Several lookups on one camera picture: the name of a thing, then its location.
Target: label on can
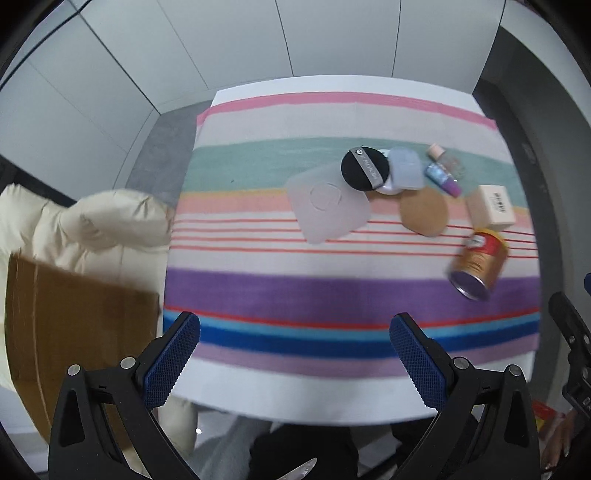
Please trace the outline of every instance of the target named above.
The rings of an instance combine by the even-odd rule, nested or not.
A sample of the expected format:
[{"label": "label on can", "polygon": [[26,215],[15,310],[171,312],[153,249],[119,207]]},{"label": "label on can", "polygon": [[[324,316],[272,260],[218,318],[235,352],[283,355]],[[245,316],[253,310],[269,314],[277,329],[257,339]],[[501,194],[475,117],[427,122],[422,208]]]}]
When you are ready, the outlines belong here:
[{"label": "label on can", "polygon": [[486,288],[491,288],[501,272],[507,252],[507,247],[500,238],[493,233],[478,230],[468,240],[453,270],[473,275]]}]

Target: screw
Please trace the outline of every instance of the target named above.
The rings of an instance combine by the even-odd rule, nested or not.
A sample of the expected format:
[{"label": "screw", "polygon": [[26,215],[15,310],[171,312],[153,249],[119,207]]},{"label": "screw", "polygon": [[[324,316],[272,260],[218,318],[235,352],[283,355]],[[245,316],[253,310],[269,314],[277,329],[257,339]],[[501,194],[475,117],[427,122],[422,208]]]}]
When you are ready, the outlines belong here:
[{"label": "screw", "polygon": [[470,362],[462,356],[457,356],[453,359],[453,364],[460,370],[465,370],[470,366]]},{"label": "screw", "polygon": [[509,372],[511,375],[518,377],[521,375],[521,368],[519,368],[517,365],[509,365]]},{"label": "screw", "polygon": [[80,371],[80,365],[78,365],[78,364],[70,365],[70,368],[68,368],[68,375],[70,375],[71,377],[73,377],[79,371]]},{"label": "screw", "polygon": [[128,368],[131,368],[132,366],[135,365],[135,358],[132,356],[126,356],[120,363],[121,368],[125,368],[126,370]]}]

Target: gray floor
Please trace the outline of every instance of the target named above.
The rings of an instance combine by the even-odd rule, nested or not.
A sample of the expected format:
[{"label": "gray floor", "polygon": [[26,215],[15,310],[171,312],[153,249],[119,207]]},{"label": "gray floor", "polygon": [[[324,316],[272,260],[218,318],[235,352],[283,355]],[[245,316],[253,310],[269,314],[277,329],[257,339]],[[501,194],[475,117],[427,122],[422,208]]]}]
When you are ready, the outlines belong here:
[{"label": "gray floor", "polygon": [[176,207],[195,143],[197,115],[211,102],[160,115],[135,162],[126,187]]}]

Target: white table edge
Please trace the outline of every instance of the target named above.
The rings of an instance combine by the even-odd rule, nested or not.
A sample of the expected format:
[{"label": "white table edge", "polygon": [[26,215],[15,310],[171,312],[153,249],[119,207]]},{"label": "white table edge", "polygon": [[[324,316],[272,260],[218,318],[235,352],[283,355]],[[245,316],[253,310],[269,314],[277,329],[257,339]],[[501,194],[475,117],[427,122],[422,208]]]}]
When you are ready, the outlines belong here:
[{"label": "white table edge", "polygon": [[[529,381],[535,352],[475,365],[477,368],[503,371],[509,364],[519,365]],[[225,395],[219,395],[219,379],[224,379]],[[266,391],[280,390],[281,401]],[[384,390],[391,395],[384,395]],[[181,373],[174,395],[199,399],[199,404],[216,410],[248,417],[286,423],[322,425],[372,425],[425,418],[436,411],[427,408],[410,377],[320,378],[259,371],[220,364],[192,357]],[[318,404],[318,398],[351,398],[347,405]],[[402,397],[403,403],[396,399]]]},{"label": "white table edge", "polygon": [[212,106],[258,96],[301,92],[359,92],[405,96],[484,115],[469,93],[414,80],[363,75],[316,75],[247,83],[219,90],[213,98]]}]

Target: nail polish bottle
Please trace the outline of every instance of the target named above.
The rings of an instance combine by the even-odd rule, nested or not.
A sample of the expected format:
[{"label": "nail polish bottle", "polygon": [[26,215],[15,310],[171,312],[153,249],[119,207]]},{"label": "nail polish bottle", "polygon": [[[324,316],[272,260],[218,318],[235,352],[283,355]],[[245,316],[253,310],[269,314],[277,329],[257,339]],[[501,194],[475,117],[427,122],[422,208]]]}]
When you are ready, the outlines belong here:
[{"label": "nail polish bottle", "polygon": [[458,198],[462,194],[462,189],[456,179],[439,163],[428,165],[425,168],[425,176],[454,198]]}]

